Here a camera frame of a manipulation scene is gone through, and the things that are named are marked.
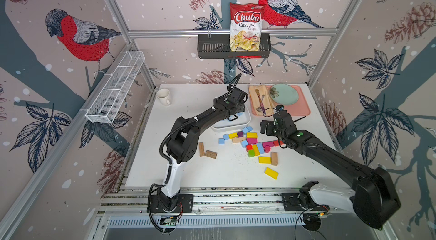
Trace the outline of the yellow block top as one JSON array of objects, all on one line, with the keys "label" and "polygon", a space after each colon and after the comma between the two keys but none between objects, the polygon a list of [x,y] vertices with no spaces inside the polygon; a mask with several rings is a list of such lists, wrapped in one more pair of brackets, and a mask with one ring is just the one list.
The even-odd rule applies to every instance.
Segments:
[{"label": "yellow block top", "polygon": [[258,137],[258,134],[255,133],[255,132],[248,132],[248,133],[246,134],[246,137],[247,137],[248,139],[256,139],[256,138]]}]

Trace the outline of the green ceramic plate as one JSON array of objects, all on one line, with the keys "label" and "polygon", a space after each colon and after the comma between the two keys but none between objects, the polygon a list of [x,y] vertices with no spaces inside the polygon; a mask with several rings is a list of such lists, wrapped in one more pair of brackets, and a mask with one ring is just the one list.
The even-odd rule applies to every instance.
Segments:
[{"label": "green ceramic plate", "polygon": [[299,100],[299,93],[286,84],[276,84],[269,89],[271,99],[283,106],[293,105]]}]

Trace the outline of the black wall basket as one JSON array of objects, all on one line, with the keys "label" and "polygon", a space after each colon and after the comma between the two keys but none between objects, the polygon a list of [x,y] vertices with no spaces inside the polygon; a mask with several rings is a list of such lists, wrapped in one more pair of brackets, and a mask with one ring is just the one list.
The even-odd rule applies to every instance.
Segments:
[{"label": "black wall basket", "polygon": [[229,34],[198,35],[198,57],[200,59],[260,59],[268,58],[271,53],[269,34],[261,35],[259,51],[230,50]]}]

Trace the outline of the pink plastic tray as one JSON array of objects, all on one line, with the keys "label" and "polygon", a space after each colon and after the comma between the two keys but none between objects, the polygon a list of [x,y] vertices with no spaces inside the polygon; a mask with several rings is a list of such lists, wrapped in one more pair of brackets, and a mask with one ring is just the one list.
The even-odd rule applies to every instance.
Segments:
[{"label": "pink plastic tray", "polygon": [[307,116],[307,115],[309,115],[311,113],[311,111],[310,111],[309,105],[305,99],[305,96],[303,94],[301,87],[296,86],[296,85],[290,85],[290,86],[293,87],[294,89],[296,89],[297,92],[299,93],[299,100],[293,105],[284,106],[285,110],[287,110],[292,116]]}]

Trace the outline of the yellow block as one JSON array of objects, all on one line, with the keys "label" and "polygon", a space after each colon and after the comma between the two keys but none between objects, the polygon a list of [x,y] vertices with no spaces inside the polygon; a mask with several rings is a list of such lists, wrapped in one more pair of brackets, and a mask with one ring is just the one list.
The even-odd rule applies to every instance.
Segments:
[{"label": "yellow block", "polygon": [[258,161],[260,164],[271,164],[271,158],[270,157],[259,157]]},{"label": "yellow block", "polygon": [[279,173],[269,167],[266,168],[265,170],[265,174],[268,175],[269,177],[271,177],[274,180],[278,179]]},{"label": "yellow block", "polygon": [[255,133],[255,132],[248,132],[248,133],[246,134],[246,137],[247,137],[248,139],[256,139],[256,138],[258,137],[258,134]]}]

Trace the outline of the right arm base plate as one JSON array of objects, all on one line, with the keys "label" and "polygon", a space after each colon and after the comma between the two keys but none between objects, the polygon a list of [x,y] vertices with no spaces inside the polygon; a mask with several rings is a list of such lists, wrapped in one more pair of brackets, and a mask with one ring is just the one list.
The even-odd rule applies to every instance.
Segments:
[{"label": "right arm base plate", "polygon": [[314,202],[310,202],[309,204],[302,203],[299,196],[300,196],[300,194],[297,192],[282,193],[281,202],[282,202],[286,212],[303,211],[303,210],[321,211],[321,212],[330,211],[329,206],[315,204]]}]

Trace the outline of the white ceramic serving dish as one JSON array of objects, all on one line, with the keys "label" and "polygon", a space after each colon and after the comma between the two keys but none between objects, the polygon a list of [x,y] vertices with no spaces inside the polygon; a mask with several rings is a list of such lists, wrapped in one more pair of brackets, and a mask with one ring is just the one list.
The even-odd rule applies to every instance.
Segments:
[{"label": "white ceramic serving dish", "polygon": [[232,132],[239,131],[247,127],[251,122],[250,112],[244,111],[215,123],[211,128],[215,132]]}]

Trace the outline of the brown wooden block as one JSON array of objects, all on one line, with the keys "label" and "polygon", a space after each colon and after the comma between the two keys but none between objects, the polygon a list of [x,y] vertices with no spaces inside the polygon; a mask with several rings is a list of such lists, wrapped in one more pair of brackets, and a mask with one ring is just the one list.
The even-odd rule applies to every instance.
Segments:
[{"label": "brown wooden block", "polygon": [[205,156],[206,156],[206,157],[209,157],[209,158],[216,159],[217,156],[218,156],[218,154],[217,154],[216,152],[213,152],[213,151],[207,150],[207,151],[205,152]]}]

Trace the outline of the metal spoon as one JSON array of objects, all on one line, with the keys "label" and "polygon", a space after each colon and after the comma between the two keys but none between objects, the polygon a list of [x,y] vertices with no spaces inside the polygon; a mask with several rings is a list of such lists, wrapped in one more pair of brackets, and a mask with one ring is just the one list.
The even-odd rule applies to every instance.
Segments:
[{"label": "metal spoon", "polygon": [[256,95],[258,97],[258,101],[259,101],[259,106],[256,108],[256,111],[259,113],[263,113],[265,111],[265,107],[263,104],[263,100],[265,98],[265,95],[261,94],[259,89],[255,89],[255,93],[256,93]]}]

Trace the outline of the blue blocks top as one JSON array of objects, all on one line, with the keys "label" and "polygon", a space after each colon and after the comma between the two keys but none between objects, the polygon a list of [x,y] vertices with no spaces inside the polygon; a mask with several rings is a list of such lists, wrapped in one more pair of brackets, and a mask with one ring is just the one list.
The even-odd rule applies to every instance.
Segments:
[{"label": "blue blocks top", "polygon": [[242,132],[244,134],[247,134],[248,132],[251,132],[252,130],[253,130],[253,128],[251,126],[247,126],[247,127],[242,129]]}]

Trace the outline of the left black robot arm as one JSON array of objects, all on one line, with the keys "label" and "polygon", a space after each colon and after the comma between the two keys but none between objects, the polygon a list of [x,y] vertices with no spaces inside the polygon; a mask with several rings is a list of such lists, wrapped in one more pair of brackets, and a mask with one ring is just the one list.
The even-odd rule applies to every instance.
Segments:
[{"label": "left black robot arm", "polygon": [[168,161],[167,173],[163,184],[153,183],[150,192],[156,192],[159,205],[165,211],[172,211],[178,205],[182,165],[194,157],[200,135],[215,123],[236,117],[245,110],[248,94],[235,85],[229,85],[227,89],[225,94],[213,100],[211,108],[201,114],[178,118],[162,141],[159,154]]}]

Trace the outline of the yellow block middle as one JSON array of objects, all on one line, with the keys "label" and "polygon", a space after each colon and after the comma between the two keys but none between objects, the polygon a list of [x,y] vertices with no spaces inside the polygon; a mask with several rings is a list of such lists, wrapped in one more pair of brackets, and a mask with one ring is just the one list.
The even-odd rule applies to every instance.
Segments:
[{"label": "yellow block middle", "polygon": [[259,157],[258,161],[260,164],[271,164],[271,158],[270,157]]}]

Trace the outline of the beige cloth napkin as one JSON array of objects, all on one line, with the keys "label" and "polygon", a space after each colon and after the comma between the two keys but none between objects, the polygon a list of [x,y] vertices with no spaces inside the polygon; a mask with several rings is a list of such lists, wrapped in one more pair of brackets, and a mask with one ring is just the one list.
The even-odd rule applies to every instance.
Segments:
[{"label": "beige cloth napkin", "polygon": [[249,96],[253,115],[270,116],[275,113],[274,102],[266,85],[249,86]]}]

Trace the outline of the long wooden block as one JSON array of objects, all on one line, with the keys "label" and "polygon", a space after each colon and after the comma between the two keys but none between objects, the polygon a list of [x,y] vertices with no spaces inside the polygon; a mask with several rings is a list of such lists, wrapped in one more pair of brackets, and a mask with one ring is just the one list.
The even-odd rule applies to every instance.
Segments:
[{"label": "long wooden block", "polygon": [[198,143],[198,148],[199,148],[199,155],[201,157],[204,157],[205,156],[204,143],[203,142],[199,142]]}]

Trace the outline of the pale wooden flat block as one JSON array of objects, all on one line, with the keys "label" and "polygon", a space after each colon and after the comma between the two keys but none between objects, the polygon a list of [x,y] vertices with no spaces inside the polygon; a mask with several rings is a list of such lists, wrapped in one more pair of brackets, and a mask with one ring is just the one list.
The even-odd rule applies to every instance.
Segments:
[{"label": "pale wooden flat block", "polygon": [[246,140],[245,137],[237,137],[237,138],[232,139],[232,142],[233,142],[234,144],[237,144],[237,143],[242,143],[242,142],[245,141],[245,140]]}]

